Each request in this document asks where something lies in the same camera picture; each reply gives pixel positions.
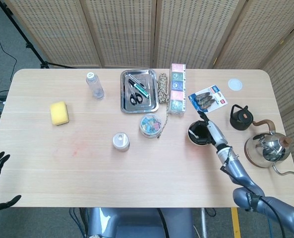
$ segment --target pen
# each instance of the pen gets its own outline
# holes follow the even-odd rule
[[[128,82],[134,87],[136,88],[143,96],[145,96],[146,98],[149,98],[149,93],[143,89],[143,87],[141,87],[141,85],[136,84],[134,81],[132,81],[131,79],[128,80]]]
[[[141,87],[143,87],[143,89],[147,89],[146,86],[144,84],[142,84],[138,79],[136,79],[134,76],[132,76],[131,74],[128,74],[128,77],[132,79],[132,81],[134,81],[136,84],[139,84]]]

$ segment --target stacked boxes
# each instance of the stacked boxes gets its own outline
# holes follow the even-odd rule
[[[185,69],[185,64],[171,64],[169,113],[172,114],[184,114],[185,112]]]

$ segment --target tripod stand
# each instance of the tripod stand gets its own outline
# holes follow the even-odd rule
[[[57,64],[57,63],[51,63],[51,62],[48,62],[48,61],[44,61],[42,59],[41,55],[38,53],[38,51],[34,48],[33,44],[29,41],[29,39],[26,37],[26,35],[20,29],[18,24],[12,18],[9,10],[5,7],[5,5],[1,1],[0,1],[0,7],[3,10],[3,12],[7,15],[7,17],[11,21],[11,23],[14,25],[14,27],[17,29],[17,31],[20,33],[22,38],[26,41],[26,48],[31,49],[32,52],[36,55],[36,57],[39,59],[39,61],[41,62],[41,64],[40,64],[41,68],[50,68],[49,65],[63,67],[63,68],[73,68],[73,67],[70,67],[70,66],[62,65],[62,64]]]

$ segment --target scissors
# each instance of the scissors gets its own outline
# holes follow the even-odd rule
[[[129,82],[128,82],[128,86],[129,86],[129,90],[131,92],[130,99],[129,99],[130,103],[134,106],[137,105],[138,103],[139,104],[142,103],[142,101],[143,101],[142,95],[140,93],[134,92],[133,87]]]

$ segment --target round plastic container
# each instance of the round plastic container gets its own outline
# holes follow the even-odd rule
[[[140,122],[140,131],[147,138],[155,138],[161,131],[161,119],[155,114],[145,115]]]
[[[113,136],[113,145],[119,151],[127,151],[130,147],[129,137],[126,133],[118,132]]]

